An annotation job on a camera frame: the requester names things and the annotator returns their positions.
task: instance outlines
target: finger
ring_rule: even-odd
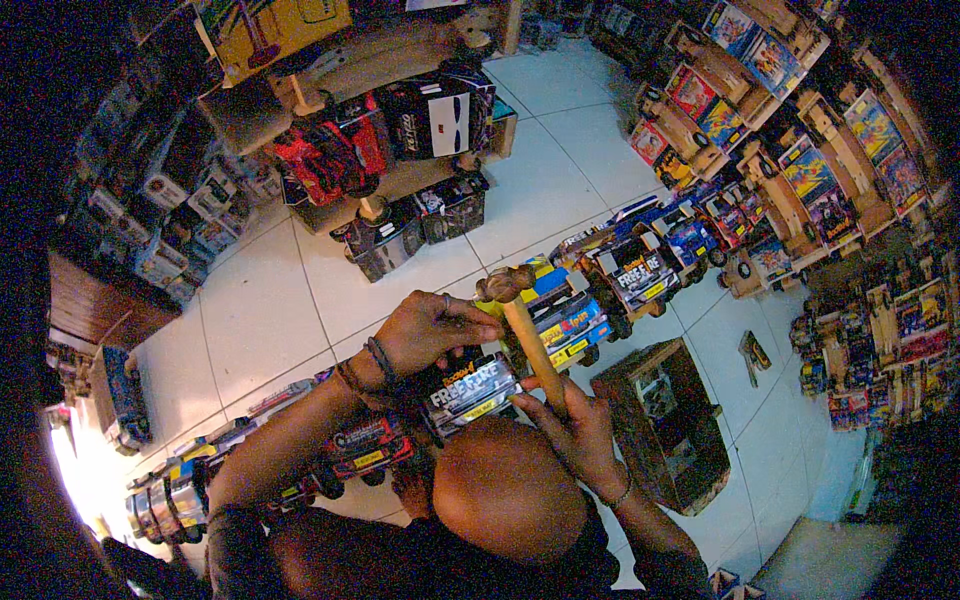
[[[557,451],[566,453],[570,448],[572,438],[549,408],[529,394],[511,396],[510,401],[516,408],[526,413],[527,417],[534,422],[534,425],[546,434]]]

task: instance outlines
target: white tile floor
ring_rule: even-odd
[[[498,92],[522,119],[514,155],[490,168],[487,221],[464,238],[424,247],[402,269],[369,284],[321,231],[306,232],[282,209],[270,210],[229,256],[218,261],[184,315],[136,349],[154,406],[157,443],[148,454],[113,461],[122,482],[146,472],[181,440],[242,415],[261,397],[358,351],[380,322],[415,289],[469,297],[474,281],[499,264],[549,252],[568,234],[606,220],[624,203],[660,188],[624,141],[630,87],[615,62],[583,41],[560,52],[488,63]],[[329,228],[354,207],[331,211]],[[574,367],[587,386],[594,374],[636,348],[684,336],[714,402],[732,464],[727,487],[699,515],[671,514],[713,570],[750,579],[786,536],[814,490],[828,429],[825,409],[800,394],[798,361],[786,332],[803,294],[734,300],[715,271],[683,290],[665,315],[645,318],[626,341],[604,344],[590,369]],[[750,386],[736,348],[751,329],[773,366]],[[123,493],[105,490],[108,522],[122,533]],[[325,506],[339,513],[404,524],[389,485],[348,485]],[[610,550],[622,562],[617,586],[636,584],[633,556],[609,510]],[[145,549],[163,554],[149,543]],[[200,556],[203,553],[191,553]]]

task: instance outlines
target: hand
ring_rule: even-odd
[[[394,367],[405,377],[444,361],[446,353],[463,354],[464,346],[493,342],[503,325],[466,300],[417,291],[408,296],[376,332]]]
[[[600,499],[613,502],[627,490],[628,479],[626,468],[613,455],[610,404],[604,398],[587,396],[569,378],[563,380],[564,403],[569,413],[566,422],[529,394],[515,396],[513,403],[546,435],[577,479]],[[540,382],[536,377],[527,377],[520,385],[530,392]]]

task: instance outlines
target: wristband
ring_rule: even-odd
[[[600,500],[600,504],[603,504],[604,506],[615,511],[621,504],[623,504],[623,501],[627,499],[627,496],[629,496],[631,492],[633,492],[633,490],[634,490],[634,478],[630,476],[630,473],[627,473],[627,490],[623,493],[623,495],[615,499],[613,502],[608,502],[603,498],[601,498],[599,495],[597,496],[597,499]]]

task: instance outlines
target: person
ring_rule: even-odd
[[[427,477],[398,466],[395,489],[413,517],[405,529],[310,508],[268,521],[264,533],[259,507],[368,405],[396,402],[388,388],[397,378],[502,334],[466,301],[414,292],[364,350],[240,444],[207,488],[214,597],[710,597],[693,541],[615,459],[608,402],[569,380],[568,420],[518,395],[537,428],[482,418],[448,441]],[[529,393],[539,382],[521,385]],[[619,563],[578,479],[612,507],[648,591],[611,591]]]

